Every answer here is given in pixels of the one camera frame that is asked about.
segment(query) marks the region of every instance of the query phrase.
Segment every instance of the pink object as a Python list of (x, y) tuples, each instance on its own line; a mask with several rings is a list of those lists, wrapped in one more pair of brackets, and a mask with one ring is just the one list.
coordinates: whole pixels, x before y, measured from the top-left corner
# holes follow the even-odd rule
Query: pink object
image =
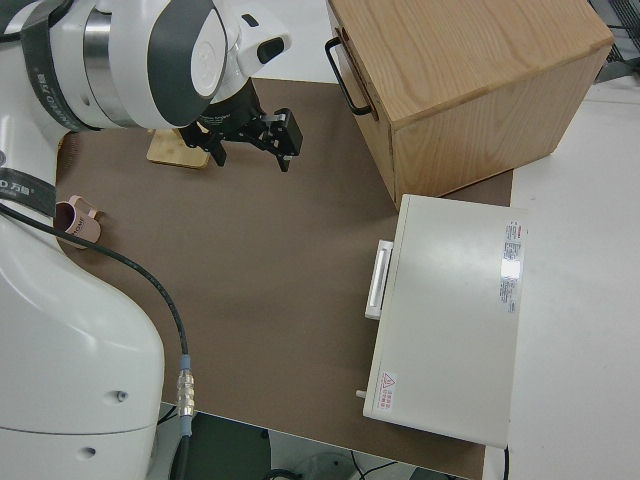
[[(79, 195), (73, 195), (66, 202), (56, 203), (56, 218), (53, 225), (69, 235), (95, 242), (100, 237), (100, 224), (96, 215), (100, 211)], [(84, 249), (80, 245), (62, 240), (76, 248)]]

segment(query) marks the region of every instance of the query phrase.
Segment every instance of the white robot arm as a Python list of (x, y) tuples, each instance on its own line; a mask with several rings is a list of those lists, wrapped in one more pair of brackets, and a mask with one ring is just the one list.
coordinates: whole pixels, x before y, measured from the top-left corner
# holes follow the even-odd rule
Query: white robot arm
[[(288, 110), (261, 110), (250, 76), (290, 44), (267, 12), (223, 0), (4, 0), (1, 208), (52, 224), (69, 131), (182, 128), (219, 164), (222, 140), (249, 141), (286, 170), (302, 136)], [(11, 246), (0, 250), (0, 476), (144, 479), (164, 378), (153, 324), (52, 237), (0, 213)], [(190, 417), (185, 345), (180, 407)]]

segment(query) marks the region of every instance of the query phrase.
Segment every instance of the wooden block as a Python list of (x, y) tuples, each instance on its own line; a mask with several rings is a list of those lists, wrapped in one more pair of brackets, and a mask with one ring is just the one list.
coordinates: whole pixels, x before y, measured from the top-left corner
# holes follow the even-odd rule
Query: wooden block
[(187, 147), (178, 130), (156, 130), (147, 159), (176, 167), (204, 168), (209, 163), (209, 154), (199, 148)]
[(391, 197), (442, 196), (551, 153), (612, 44), (584, 0), (328, 0)]

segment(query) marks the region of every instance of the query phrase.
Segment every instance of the warning label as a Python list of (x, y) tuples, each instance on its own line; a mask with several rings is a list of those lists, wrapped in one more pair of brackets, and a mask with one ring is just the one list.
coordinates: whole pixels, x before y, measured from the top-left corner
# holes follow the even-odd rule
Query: warning label
[(376, 402), (376, 408), (378, 410), (390, 412), (393, 409), (393, 393), (396, 389), (397, 381), (398, 377), (396, 374), (382, 372), (378, 389), (378, 401)]

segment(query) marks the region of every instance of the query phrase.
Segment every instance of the brown table surface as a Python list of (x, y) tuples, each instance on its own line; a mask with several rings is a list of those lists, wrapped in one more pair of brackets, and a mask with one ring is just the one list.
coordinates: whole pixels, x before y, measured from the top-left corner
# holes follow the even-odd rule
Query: brown table surface
[[(291, 108), (304, 133), (289, 173), (229, 144), (204, 170), (146, 160), (144, 130), (75, 136), (58, 197), (106, 213), (100, 243), (140, 262), (171, 292), (187, 326), (197, 408), (261, 427), (481, 478), (484, 447), (365, 418), (377, 322), (364, 317), (379, 239), (397, 211), (336, 85), (256, 81), (269, 112)], [(452, 197), (508, 204), (510, 174)], [(133, 298), (163, 339), (163, 399), (173, 402), (179, 342), (160, 296), (90, 251), (65, 251)]]

